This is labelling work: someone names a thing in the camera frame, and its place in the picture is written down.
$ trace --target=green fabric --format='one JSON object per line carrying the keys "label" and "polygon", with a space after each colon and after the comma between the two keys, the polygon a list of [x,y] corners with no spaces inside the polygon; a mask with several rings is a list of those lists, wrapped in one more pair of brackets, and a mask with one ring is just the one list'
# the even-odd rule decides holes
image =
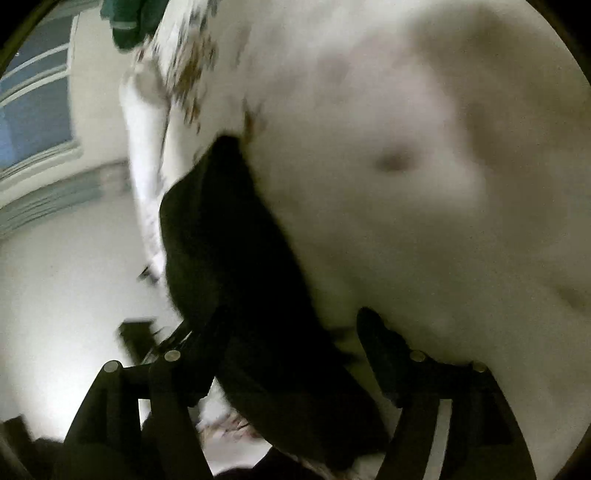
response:
{"label": "green fabric", "polygon": [[100,17],[109,20],[113,41],[120,50],[130,50],[154,35],[168,0],[105,0]]}

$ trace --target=metal cap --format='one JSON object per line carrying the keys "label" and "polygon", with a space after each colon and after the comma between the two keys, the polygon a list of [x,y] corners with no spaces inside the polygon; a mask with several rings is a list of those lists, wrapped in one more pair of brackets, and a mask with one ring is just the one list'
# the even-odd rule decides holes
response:
{"label": "metal cap", "polygon": [[113,372],[116,372],[118,368],[119,368],[119,362],[117,360],[111,360],[110,362],[107,362],[105,364],[105,366],[103,367],[103,370],[105,372],[107,372],[108,374],[111,374]]}
{"label": "metal cap", "polygon": [[410,352],[410,359],[413,362],[421,363],[427,359],[427,356],[420,350],[413,350]]}
{"label": "metal cap", "polygon": [[164,354],[164,359],[167,362],[176,362],[179,358],[181,358],[181,352],[178,350],[169,350]]}
{"label": "metal cap", "polygon": [[480,374],[483,374],[487,370],[486,365],[479,361],[472,362],[472,368],[475,372],[478,372]]}

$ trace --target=white wall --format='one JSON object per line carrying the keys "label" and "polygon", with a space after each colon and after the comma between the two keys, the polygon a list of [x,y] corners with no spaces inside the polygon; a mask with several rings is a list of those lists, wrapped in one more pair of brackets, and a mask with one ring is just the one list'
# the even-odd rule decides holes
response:
{"label": "white wall", "polygon": [[4,368],[4,358],[2,352],[0,352],[0,421],[14,418],[21,412],[13,391],[14,388]]}
{"label": "white wall", "polygon": [[160,293],[136,280],[144,265],[129,194],[65,210],[0,245],[0,382],[12,385],[34,436],[63,437],[101,366],[128,364],[121,321],[177,324]]}
{"label": "white wall", "polygon": [[116,49],[109,22],[101,20],[99,8],[79,15],[73,44],[70,113],[74,137],[82,145],[82,156],[33,175],[27,171],[17,174],[18,182],[10,179],[8,187],[0,188],[0,207],[57,180],[127,158],[127,136],[118,92],[131,54]]}

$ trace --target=window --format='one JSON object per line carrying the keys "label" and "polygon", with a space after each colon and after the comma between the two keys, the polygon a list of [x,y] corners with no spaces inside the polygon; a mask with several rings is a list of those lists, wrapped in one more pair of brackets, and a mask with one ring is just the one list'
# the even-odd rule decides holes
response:
{"label": "window", "polygon": [[0,180],[77,146],[68,91],[76,20],[39,24],[0,79]]}

